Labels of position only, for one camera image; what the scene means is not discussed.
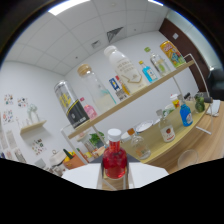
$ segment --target white bottle cap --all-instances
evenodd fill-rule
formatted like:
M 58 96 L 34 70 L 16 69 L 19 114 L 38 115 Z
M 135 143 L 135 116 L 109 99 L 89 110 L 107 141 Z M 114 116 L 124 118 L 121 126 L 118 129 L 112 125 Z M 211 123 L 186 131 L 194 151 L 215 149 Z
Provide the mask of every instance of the white bottle cap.
M 117 50 L 117 48 L 115 46 L 109 46 L 107 47 L 105 50 L 104 50 L 104 54 L 109 57 L 110 54 L 114 51 L 114 50 Z
M 121 140 L 121 131 L 119 129 L 110 129 L 107 134 L 109 141 L 118 142 Z

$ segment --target ceiling tile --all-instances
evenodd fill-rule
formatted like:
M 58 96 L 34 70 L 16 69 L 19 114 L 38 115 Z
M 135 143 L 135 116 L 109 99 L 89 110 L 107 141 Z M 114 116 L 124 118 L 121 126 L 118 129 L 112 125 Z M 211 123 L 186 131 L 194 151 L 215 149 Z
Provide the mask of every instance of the ceiling tile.
M 126 0 L 127 10 L 146 10 L 148 0 Z
M 89 1 L 67 9 L 57 15 L 57 18 L 60 19 L 69 29 L 73 29 L 81 23 L 97 16 L 99 16 L 99 14 L 97 13 L 95 5 Z
M 35 33 L 41 29 L 47 22 L 54 18 L 51 13 L 45 13 L 37 18 L 27 29 L 23 31 L 20 37 L 17 39 L 18 43 L 27 44 L 29 40 L 35 35 Z
M 144 23 L 142 32 L 146 33 L 146 32 L 158 30 L 158 29 L 156 29 L 156 25 L 157 25 L 157 23 Z
M 127 36 L 133 36 L 142 33 L 143 23 L 136 23 L 132 25 L 127 25 Z
M 84 59 L 89 57 L 86 49 L 80 46 L 75 51 L 73 51 L 70 55 L 68 55 L 63 62 L 70 67 L 75 67 L 77 64 L 82 62 Z
M 158 19 L 159 19 L 158 12 L 153 12 L 153 11 L 146 12 L 146 17 L 145 17 L 146 23 L 157 23 Z
M 94 49 L 91 44 L 96 41 L 100 41 L 100 45 Z M 90 41 L 85 43 L 83 46 L 88 51 L 89 54 L 94 54 L 97 51 L 99 51 L 100 49 L 106 48 L 108 46 L 108 44 L 109 44 L 109 42 L 108 42 L 107 36 L 105 33 L 103 33 L 103 34 L 91 39 Z
M 101 16 L 101 20 L 103 22 L 104 29 L 108 32 L 126 25 L 126 12 L 120 11 L 109 13 Z
M 50 20 L 31 38 L 28 45 L 46 51 L 56 40 L 68 30 L 56 18 Z
M 50 55 L 44 54 L 38 60 L 36 65 L 41 68 L 52 70 L 58 63 L 59 63 L 59 61 L 57 59 L 51 57 Z
M 143 23 L 146 11 L 127 11 L 127 24 Z
M 70 32 L 68 32 L 64 36 L 62 36 L 59 40 L 57 40 L 47 50 L 47 53 L 61 61 L 68 54 L 74 51 L 78 46 L 80 46 L 78 40 Z
M 41 55 L 43 55 L 41 51 L 38 51 L 37 49 L 29 46 L 25 46 L 18 58 L 18 61 L 35 65 Z
M 126 10 L 125 0 L 93 0 L 100 15 Z
M 67 75 L 71 71 L 71 67 L 68 65 L 60 62 L 55 68 L 54 71 L 61 74 L 61 75 Z
M 83 44 L 103 32 L 105 31 L 99 17 L 89 20 L 72 30 L 74 36 Z
M 25 45 L 14 44 L 6 56 L 6 61 L 16 61 Z

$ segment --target display item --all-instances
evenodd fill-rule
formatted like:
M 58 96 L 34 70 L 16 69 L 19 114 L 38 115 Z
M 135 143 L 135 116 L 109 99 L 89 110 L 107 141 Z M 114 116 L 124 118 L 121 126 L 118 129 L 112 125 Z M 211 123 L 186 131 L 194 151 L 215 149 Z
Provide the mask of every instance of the display item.
M 117 81 L 121 84 L 122 89 L 124 90 L 124 92 L 130 96 L 130 92 L 128 90 L 128 87 L 121 81 L 121 79 L 119 78 L 118 75 L 115 76 L 115 78 L 117 79 Z
M 115 106 L 116 101 L 88 64 L 79 66 L 77 71 L 101 113 Z
M 178 99 L 180 101 L 180 116 L 184 126 L 190 126 L 193 123 L 191 109 L 188 107 L 184 101 L 183 96 L 178 95 Z
M 84 108 L 85 112 L 87 113 L 87 115 L 89 116 L 90 120 L 95 119 L 97 117 L 97 113 L 96 113 L 95 109 L 93 108 L 93 106 L 87 104 L 85 102 L 84 97 L 80 98 L 80 101 L 83 103 L 83 105 L 84 105 L 83 108 Z
M 175 108 L 180 106 L 180 102 L 179 102 L 177 96 L 178 96 L 177 94 L 171 94 L 171 96 L 170 96 L 170 100 L 172 101 Z
M 184 57 L 170 41 L 163 42 L 160 45 L 160 48 L 166 54 L 166 56 L 169 58 L 175 68 L 186 63 Z
M 139 64 L 142 66 L 142 72 L 150 83 L 153 83 L 158 80 L 157 76 L 149 66 L 146 66 L 143 61 L 140 61 Z
M 109 147 L 103 153 L 105 174 L 111 179 L 119 179 L 125 175 L 127 166 L 126 151 L 120 147 L 121 131 L 108 130 Z
M 201 113 L 205 110 L 205 103 L 204 103 L 204 97 L 203 97 L 203 93 L 197 93 L 195 96 L 195 109 L 196 109 L 196 113 Z
M 175 133 L 170 120 L 164 117 L 163 111 L 161 109 L 157 110 L 156 114 L 159 116 L 160 119 L 158 126 L 164 142 L 173 141 L 175 139 Z
M 54 87 L 61 107 L 73 128 L 89 120 L 87 113 L 75 95 L 68 81 L 62 80 Z
M 150 48 L 146 47 L 145 52 L 150 52 Z M 160 55 L 151 52 L 150 61 L 152 62 L 155 69 L 159 72 L 161 77 L 170 73 L 170 67 L 167 65 L 165 59 L 163 59 Z
M 131 136 L 131 146 L 134 149 L 137 158 L 140 160 L 147 159 L 151 155 L 151 152 L 146 145 L 144 138 L 140 135 L 137 136 L 133 128 L 129 129 L 127 132 Z
M 135 68 L 129 58 L 117 50 L 115 46 L 109 46 L 104 50 L 113 69 L 122 80 L 122 83 L 128 87 L 130 95 L 147 86 L 142 75 Z

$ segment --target shelf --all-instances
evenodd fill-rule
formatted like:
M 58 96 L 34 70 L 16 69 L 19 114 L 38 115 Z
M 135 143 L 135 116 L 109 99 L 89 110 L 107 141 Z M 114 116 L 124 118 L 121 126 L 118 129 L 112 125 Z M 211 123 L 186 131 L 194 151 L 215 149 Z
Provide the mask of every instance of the shelf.
M 23 134 L 25 132 L 31 131 L 31 130 L 36 129 L 38 127 L 41 127 L 41 126 L 43 126 L 44 123 L 46 123 L 46 120 L 38 122 L 38 123 L 35 123 L 35 124 L 32 124 L 32 125 L 28 125 L 28 126 L 26 126 L 24 128 L 21 128 L 20 129 L 20 134 Z
M 116 111 L 120 110 L 121 108 L 125 107 L 129 103 L 131 103 L 134 100 L 138 99 L 139 97 L 143 96 L 144 94 L 146 94 L 150 90 L 152 90 L 155 87 L 161 85 L 162 83 L 164 83 L 168 79 L 172 78 L 173 76 L 177 75 L 179 72 L 183 71 L 184 69 L 188 68 L 189 66 L 191 66 L 193 64 L 194 64 L 194 61 L 192 60 L 190 62 L 187 62 L 186 64 L 181 65 L 180 67 L 178 67 L 173 72 L 170 72 L 165 77 L 160 78 L 156 82 L 154 82 L 154 83 L 150 84 L 149 86 L 146 86 L 145 88 L 143 88 L 143 89 L 139 90 L 138 92 L 134 93 L 132 96 L 130 96 L 126 100 L 120 102 L 119 104 L 117 104 L 116 106 L 114 106 L 110 110 L 106 111 L 102 115 L 99 115 L 94 120 L 92 120 L 88 123 L 84 123 L 81 127 L 76 128 L 75 131 L 68 136 L 68 138 L 69 139 L 74 138 L 76 135 L 80 134 L 81 132 L 85 131 L 86 129 L 88 129 L 88 128 L 92 127 L 93 125 L 97 124 L 98 122 L 102 121 L 106 117 L 110 116 L 111 114 L 113 114 Z
M 158 123 L 140 134 L 140 136 L 142 136 L 145 139 L 151 151 L 151 156 L 149 158 L 140 160 L 142 163 L 153 162 L 154 160 L 158 159 L 159 157 L 169 152 L 178 143 L 180 143 L 180 141 L 186 138 L 187 135 L 192 130 L 194 130 L 198 122 L 202 119 L 202 117 L 205 115 L 206 111 L 209 108 L 209 104 L 205 103 L 205 108 L 206 108 L 205 111 L 202 113 L 196 113 L 195 104 L 193 102 L 186 101 L 186 104 L 190 107 L 192 112 L 193 123 L 190 126 L 188 127 L 183 126 L 183 123 L 180 117 L 180 108 L 175 109 L 172 113 L 170 113 L 167 116 L 167 118 L 171 121 L 173 125 L 174 132 L 176 135 L 175 139 L 172 142 L 166 143 L 163 141 L 162 135 L 158 127 Z M 136 158 L 131 148 L 130 140 L 122 143 L 121 147 L 124 148 L 127 153 L 129 153 L 130 155 Z

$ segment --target glass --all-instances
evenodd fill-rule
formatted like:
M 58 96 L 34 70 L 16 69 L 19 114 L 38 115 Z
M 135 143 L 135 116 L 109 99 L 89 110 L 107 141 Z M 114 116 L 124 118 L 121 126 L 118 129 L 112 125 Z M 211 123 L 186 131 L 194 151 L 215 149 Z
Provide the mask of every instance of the glass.
M 204 95 L 203 93 L 197 93 L 195 96 L 195 111 L 196 113 L 201 113 L 205 110 L 205 103 L 204 103 Z
M 198 162 L 198 152 L 194 149 L 189 149 L 183 152 L 177 162 L 178 169 L 181 170 Z
M 133 128 L 129 129 L 127 132 L 131 136 L 131 146 L 134 149 L 137 158 L 140 160 L 147 159 L 151 155 L 151 152 L 146 145 L 144 138 L 140 135 L 137 136 Z

